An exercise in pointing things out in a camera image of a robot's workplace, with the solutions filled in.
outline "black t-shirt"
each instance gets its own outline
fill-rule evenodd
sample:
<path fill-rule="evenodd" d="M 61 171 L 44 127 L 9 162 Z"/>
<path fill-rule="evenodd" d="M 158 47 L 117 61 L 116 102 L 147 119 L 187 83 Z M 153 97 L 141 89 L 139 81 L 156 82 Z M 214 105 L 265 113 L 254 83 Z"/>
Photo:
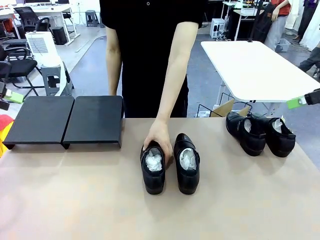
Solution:
<path fill-rule="evenodd" d="M 119 40 L 125 103 L 159 108 L 177 24 L 195 22 L 201 26 L 206 2 L 100 0 L 102 22 L 116 30 Z M 188 92 L 186 77 L 177 102 Z"/>

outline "short sleeve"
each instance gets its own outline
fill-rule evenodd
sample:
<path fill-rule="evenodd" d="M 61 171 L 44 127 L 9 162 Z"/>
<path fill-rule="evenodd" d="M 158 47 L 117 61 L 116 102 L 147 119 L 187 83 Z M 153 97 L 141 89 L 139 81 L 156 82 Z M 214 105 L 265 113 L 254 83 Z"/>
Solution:
<path fill-rule="evenodd" d="M 180 9 L 177 23 L 194 22 L 202 27 L 205 9 L 208 0 L 180 0 Z"/>
<path fill-rule="evenodd" d="M 117 29 L 117 6 L 106 0 L 100 0 L 100 15 L 102 23 L 110 29 Z"/>

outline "person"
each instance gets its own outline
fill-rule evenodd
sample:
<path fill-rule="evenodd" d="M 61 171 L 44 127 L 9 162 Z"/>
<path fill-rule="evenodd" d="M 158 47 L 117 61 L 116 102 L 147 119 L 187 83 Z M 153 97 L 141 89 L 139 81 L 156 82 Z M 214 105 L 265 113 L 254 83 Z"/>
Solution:
<path fill-rule="evenodd" d="M 313 67 L 313 65 L 320 69 L 320 42 L 312 50 L 310 57 L 300 63 L 299 69 L 306 73 Z"/>
<path fill-rule="evenodd" d="M 272 25 L 266 36 L 264 44 L 271 50 L 275 51 L 277 44 L 280 42 L 281 36 L 285 31 L 291 4 L 289 0 L 271 0 L 271 4 L 275 6 L 275 9 L 271 18 Z"/>
<path fill-rule="evenodd" d="M 319 0 L 304 0 L 304 3 L 303 3 L 304 10 L 302 14 L 301 23 L 298 29 L 298 34 L 293 40 L 301 41 L 302 38 L 304 37 L 305 32 L 309 26 L 309 23 L 311 22 L 311 19 L 315 14 L 318 2 Z"/>
<path fill-rule="evenodd" d="M 106 26 L 109 95 L 122 67 L 126 118 L 155 118 L 143 143 L 156 141 L 166 164 L 173 155 L 168 120 L 186 118 L 187 66 L 206 0 L 100 0 Z"/>

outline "chair back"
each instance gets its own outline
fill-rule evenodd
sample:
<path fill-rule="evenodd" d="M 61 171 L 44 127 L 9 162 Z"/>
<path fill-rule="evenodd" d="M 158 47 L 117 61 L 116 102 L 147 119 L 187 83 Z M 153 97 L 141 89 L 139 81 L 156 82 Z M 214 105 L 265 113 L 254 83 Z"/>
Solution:
<path fill-rule="evenodd" d="M 8 56 L 8 53 L 0 45 L 0 61 L 5 61 L 7 56 Z"/>
<path fill-rule="evenodd" d="M 36 28 L 39 18 L 31 7 L 15 7 L 14 10 L 19 14 L 24 28 Z"/>

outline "black leather shoe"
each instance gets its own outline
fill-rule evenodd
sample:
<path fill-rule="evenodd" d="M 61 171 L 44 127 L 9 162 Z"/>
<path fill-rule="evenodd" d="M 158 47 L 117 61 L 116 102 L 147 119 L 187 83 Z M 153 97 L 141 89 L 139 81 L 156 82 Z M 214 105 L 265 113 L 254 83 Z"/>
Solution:
<path fill-rule="evenodd" d="M 251 123 L 251 130 L 245 128 L 245 121 Z M 252 117 L 243 117 L 236 112 L 229 112 L 226 116 L 226 129 L 239 142 L 243 150 L 250 156 L 259 156 L 266 146 L 266 133 Z"/>
<path fill-rule="evenodd" d="M 145 151 L 141 149 L 140 160 L 145 189 L 149 194 L 157 195 L 162 193 L 165 185 L 165 154 L 160 145 L 152 141 Z M 150 171 L 147 167 L 146 157 L 149 151 L 156 152 L 161 156 L 162 169 L 160 171 Z"/>
<path fill-rule="evenodd" d="M 185 149 L 192 149 L 195 157 L 195 169 L 185 170 L 180 164 L 180 155 Z M 200 156 L 196 151 L 196 147 L 191 139 L 184 133 L 180 133 L 174 144 L 174 158 L 176 165 L 176 175 L 178 178 L 179 190 L 183 194 L 191 195 L 197 190 L 200 179 Z"/>
<path fill-rule="evenodd" d="M 271 152 L 280 158 L 286 158 L 296 145 L 296 135 L 294 135 L 280 118 L 267 118 L 265 116 L 252 116 L 266 133 L 266 143 Z M 282 123 L 281 132 L 277 132 L 273 123 L 280 119 Z"/>

